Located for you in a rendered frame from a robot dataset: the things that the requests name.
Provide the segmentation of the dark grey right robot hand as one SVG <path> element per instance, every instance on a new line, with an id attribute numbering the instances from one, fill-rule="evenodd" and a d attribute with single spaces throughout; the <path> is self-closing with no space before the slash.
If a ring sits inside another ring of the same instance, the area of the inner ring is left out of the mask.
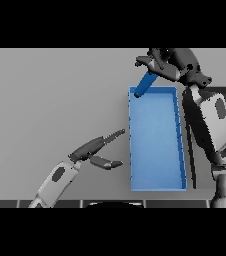
<path id="1" fill-rule="evenodd" d="M 138 56 L 135 65 L 146 66 L 156 74 L 184 86 L 207 87 L 212 78 L 203 74 L 195 54 L 190 48 L 150 48 L 146 56 Z"/>

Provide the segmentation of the blue bin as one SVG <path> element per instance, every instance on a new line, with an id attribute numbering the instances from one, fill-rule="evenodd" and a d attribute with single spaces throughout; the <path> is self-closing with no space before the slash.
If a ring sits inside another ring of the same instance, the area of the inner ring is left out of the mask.
<path id="1" fill-rule="evenodd" d="M 187 179 L 177 88 L 152 86 L 140 98 L 130 86 L 131 190 L 185 191 Z"/>

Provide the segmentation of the blue pipe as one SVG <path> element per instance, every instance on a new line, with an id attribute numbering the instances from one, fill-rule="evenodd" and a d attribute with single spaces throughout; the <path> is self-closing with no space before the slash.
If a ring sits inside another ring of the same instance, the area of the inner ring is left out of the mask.
<path id="1" fill-rule="evenodd" d="M 144 93 L 149 89 L 149 87 L 155 82 L 156 79 L 156 74 L 146 72 L 145 75 L 140 80 L 138 86 L 136 87 L 134 91 L 134 96 L 136 98 L 140 98 L 141 96 L 143 96 Z"/>

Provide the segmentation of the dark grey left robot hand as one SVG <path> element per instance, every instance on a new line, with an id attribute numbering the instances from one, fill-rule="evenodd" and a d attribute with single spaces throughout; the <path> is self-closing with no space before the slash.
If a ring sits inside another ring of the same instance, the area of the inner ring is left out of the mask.
<path id="1" fill-rule="evenodd" d="M 97 137 L 95 139 L 90 140 L 89 142 L 83 144 L 71 154 L 68 155 L 69 159 L 73 163 L 77 163 L 79 161 L 90 160 L 90 163 L 96 167 L 102 168 L 104 170 L 111 170 L 113 168 L 117 168 L 123 164 L 122 161 L 111 161 L 102 157 L 97 156 L 97 153 L 110 142 L 115 140 L 120 135 L 124 134 L 125 130 L 121 129 L 116 131 L 107 137 Z"/>

